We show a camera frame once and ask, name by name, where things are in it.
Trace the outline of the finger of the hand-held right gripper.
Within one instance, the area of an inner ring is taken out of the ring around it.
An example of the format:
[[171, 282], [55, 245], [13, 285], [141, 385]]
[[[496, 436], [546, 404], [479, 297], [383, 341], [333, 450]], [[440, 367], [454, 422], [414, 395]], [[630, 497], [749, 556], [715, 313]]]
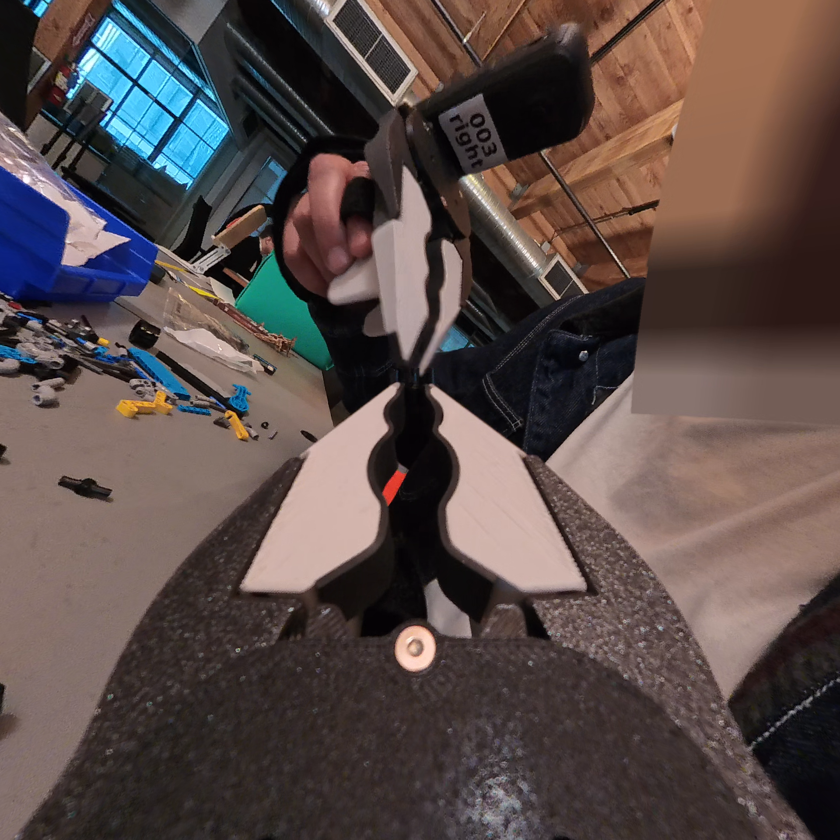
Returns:
[[456, 245], [445, 238], [432, 243], [429, 267], [433, 279], [440, 280], [433, 294], [437, 314], [432, 318], [433, 331], [418, 365], [419, 375], [425, 375], [436, 352], [453, 326], [463, 306], [465, 279], [464, 260]]
[[430, 315], [426, 246], [432, 228], [422, 187], [410, 171], [403, 171], [400, 215], [372, 234], [380, 303], [366, 317], [364, 333], [371, 337], [395, 335], [399, 356], [407, 364], [430, 364], [433, 357], [426, 339], [423, 354], [414, 360]]

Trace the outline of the blue storage bin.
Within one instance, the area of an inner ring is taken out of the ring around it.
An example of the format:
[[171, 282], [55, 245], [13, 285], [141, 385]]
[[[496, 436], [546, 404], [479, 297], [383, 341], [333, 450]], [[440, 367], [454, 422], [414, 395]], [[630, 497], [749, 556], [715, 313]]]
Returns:
[[157, 245], [73, 186], [70, 193], [105, 221], [105, 231], [127, 241], [83, 266], [64, 266], [68, 213], [1, 170], [2, 292], [24, 301], [87, 303], [139, 296], [158, 257]]

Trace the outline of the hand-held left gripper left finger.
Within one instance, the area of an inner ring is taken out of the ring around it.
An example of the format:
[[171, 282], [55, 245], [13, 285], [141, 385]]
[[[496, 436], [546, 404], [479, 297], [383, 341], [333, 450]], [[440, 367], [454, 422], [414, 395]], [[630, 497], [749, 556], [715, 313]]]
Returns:
[[306, 451], [242, 593], [330, 604], [346, 618], [382, 597], [394, 570], [383, 490], [398, 467], [402, 395], [389, 385]]

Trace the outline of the large window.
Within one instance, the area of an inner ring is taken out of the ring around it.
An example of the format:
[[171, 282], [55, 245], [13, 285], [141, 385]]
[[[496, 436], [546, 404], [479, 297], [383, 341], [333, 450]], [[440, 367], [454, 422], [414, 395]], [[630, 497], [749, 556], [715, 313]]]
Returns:
[[111, 99], [101, 126], [112, 146], [183, 187], [229, 134], [193, 42], [151, 2], [111, 2], [70, 79], [71, 96], [89, 82]]

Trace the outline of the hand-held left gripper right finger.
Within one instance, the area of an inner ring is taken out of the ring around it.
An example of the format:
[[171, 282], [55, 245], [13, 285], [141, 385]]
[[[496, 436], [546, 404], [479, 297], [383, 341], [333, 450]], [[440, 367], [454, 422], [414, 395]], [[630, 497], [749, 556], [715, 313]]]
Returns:
[[433, 439], [451, 477], [437, 521], [437, 581], [474, 621], [498, 603], [583, 593], [586, 581], [522, 451], [431, 385]]

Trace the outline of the pile of loose toy bricks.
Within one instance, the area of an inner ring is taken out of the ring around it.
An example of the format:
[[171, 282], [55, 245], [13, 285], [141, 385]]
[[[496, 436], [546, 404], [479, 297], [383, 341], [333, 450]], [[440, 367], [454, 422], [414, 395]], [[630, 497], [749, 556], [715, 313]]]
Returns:
[[165, 353], [152, 353], [130, 341], [109, 341], [84, 315], [59, 318], [43, 304], [1, 298], [2, 378], [29, 380], [30, 402], [53, 408], [83, 372], [110, 377], [129, 390], [117, 404], [122, 417], [184, 415], [210, 417], [217, 427], [231, 429], [240, 440], [258, 440], [246, 419], [250, 390], [234, 385], [232, 395]]

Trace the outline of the metal air duct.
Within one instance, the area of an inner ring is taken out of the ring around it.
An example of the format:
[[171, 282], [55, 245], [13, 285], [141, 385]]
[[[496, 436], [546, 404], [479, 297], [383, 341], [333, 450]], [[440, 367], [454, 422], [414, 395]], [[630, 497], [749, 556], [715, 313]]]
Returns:
[[538, 306], [587, 294], [567, 262], [560, 255], [543, 252], [481, 175], [462, 177], [459, 187], [469, 207], [473, 233]]

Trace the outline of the clear plastic bag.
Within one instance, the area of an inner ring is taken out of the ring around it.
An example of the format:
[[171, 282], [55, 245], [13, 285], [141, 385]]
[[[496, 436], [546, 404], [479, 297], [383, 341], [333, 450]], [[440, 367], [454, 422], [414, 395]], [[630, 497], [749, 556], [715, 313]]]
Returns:
[[240, 373], [258, 373], [263, 365], [245, 351], [248, 345], [221, 322], [206, 315], [178, 290], [170, 289], [164, 305], [163, 332], [174, 340]]
[[37, 193], [56, 200], [74, 200], [67, 184], [35, 150], [22, 131], [1, 113], [1, 166]]

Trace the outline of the white plastic bag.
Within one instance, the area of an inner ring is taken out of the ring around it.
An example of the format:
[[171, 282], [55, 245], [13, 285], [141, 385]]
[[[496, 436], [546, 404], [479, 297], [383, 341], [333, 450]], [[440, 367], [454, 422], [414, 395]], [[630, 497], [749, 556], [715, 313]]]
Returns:
[[68, 214], [61, 265], [84, 266], [90, 259], [130, 241], [130, 237], [107, 231], [104, 220], [78, 200], [58, 196], [56, 204]]

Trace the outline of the green bin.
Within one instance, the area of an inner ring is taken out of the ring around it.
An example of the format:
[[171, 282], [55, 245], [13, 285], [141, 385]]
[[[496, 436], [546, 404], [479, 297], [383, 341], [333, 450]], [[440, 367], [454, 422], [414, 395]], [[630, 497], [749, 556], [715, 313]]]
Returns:
[[235, 306], [268, 332], [294, 340], [293, 351], [310, 364], [321, 371], [332, 368], [329, 350], [308, 306], [289, 288], [274, 254], [262, 262]]

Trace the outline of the brown lattice model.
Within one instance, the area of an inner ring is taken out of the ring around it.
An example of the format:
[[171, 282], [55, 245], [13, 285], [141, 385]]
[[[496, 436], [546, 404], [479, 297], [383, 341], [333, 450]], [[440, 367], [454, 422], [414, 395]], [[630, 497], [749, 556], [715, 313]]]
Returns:
[[234, 304], [217, 298], [213, 299], [212, 303], [216, 308], [225, 312], [240, 327], [254, 335], [258, 340], [271, 346], [279, 354], [286, 355], [286, 357], [291, 354], [296, 339], [288, 339], [279, 333], [270, 332], [264, 325], [257, 324], [251, 318], [248, 318], [241, 311], [237, 310]]

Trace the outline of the person's right hand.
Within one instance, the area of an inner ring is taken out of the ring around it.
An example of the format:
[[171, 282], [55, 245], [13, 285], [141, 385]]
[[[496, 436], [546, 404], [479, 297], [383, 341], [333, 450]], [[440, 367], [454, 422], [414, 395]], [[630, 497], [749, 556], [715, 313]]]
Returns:
[[306, 190], [284, 223], [282, 254], [290, 273], [310, 293], [325, 298], [336, 277], [372, 255], [372, 225], [353, 216], [340, 217], [347, 185], [370, 179], [365, 161], [319, 154], [304, 169]]

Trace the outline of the person's white shirt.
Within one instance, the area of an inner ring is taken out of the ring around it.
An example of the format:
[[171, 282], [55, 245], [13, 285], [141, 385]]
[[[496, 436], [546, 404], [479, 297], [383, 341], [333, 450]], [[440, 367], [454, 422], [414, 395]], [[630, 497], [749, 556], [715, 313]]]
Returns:
[[630, 376], [548, 466], [631, 544], [729, 697], [839, 567], [839, 428], [632, 412]]

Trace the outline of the white air vent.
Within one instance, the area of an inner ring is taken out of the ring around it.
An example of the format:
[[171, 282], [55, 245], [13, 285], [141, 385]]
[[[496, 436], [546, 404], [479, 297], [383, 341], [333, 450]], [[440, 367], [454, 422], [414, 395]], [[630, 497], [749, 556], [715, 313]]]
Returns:
[[363, 1], [334, 2], [326, 24], [388, 106], [400, 106], [417, 78], [417, 68], [369, 5]]

